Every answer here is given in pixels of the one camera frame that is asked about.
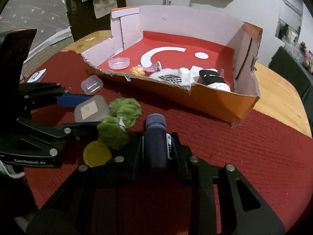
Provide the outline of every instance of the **beige sticker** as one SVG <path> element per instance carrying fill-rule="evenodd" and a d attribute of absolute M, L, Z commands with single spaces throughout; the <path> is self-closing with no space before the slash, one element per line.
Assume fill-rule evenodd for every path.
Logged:
<path fill-rule="evenodd" d="M 88 103 L 87 105 L 80 108 L 81 116 L 83 119 L 86 119 L 90 117 L 91 115 L 98 112 L 98 108 L 96 105 L 96 101 L 92 101 L 91 103 Z"/>

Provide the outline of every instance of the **yellow lid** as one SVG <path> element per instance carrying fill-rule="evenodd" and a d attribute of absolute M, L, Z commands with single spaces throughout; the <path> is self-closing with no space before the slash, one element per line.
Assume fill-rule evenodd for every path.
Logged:
<path fill-rule="evenodd" d="M 93 141 L 85 147 L 83 158 L 89 167 L 95 167 L 103 165 L 112 159 L 112 154 L 105 144 L 99 141 Z"/>

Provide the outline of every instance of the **translucent plastic container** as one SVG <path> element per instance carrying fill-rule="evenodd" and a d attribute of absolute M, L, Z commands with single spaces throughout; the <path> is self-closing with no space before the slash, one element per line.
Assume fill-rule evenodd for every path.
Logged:
<path fill-rule="evenodd" d="M 109 60 L 109 67 L 112 70 L 122 70 L 129 66 L 130 60 L 128 57 L 117 57 Z"/>
<path fill-rule="evenodd" d="M 75 122 L 101 121 L 104 116 L 110 116 L 108 104 L 101 95 L 94 96 L 77 105 L 74 110 Z"/>
<path fill-rule="evenodd" d="M 86 80 L 84 80 L 80 87 L 87 95 L 93 95 L 95 92 L 103 88 L 103 82 L 96 75 L 92 75 Z"/>

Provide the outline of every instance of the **white device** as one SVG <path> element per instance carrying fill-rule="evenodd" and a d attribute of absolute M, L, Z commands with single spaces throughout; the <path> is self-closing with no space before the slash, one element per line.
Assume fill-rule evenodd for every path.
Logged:
<path fill-rule="evenodd" d="M 27 81 L 27 83 L 40 82 L 46 74 L 47 74 L 47 69 L 43 69 L 41 71 L 35 72 Z"/>

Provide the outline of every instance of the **tiled floor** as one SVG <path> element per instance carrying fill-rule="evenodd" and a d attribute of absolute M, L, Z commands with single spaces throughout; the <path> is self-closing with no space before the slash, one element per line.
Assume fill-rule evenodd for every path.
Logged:
<path fill-rule="evenodd" d="M 55 53 L 61 51 L 68 45 L 72 44 L 73 38 L 67 37 L 55 44 L 52 44 L 42 51 L 38 52 L 31 59 L 29 59 L 26 63 L 24 63 L 22 68 L 22 74 L 25 76 L 31 75 L 39 66 L 41 66 L 45 61 L 47 61 L 51 56 Z"/>

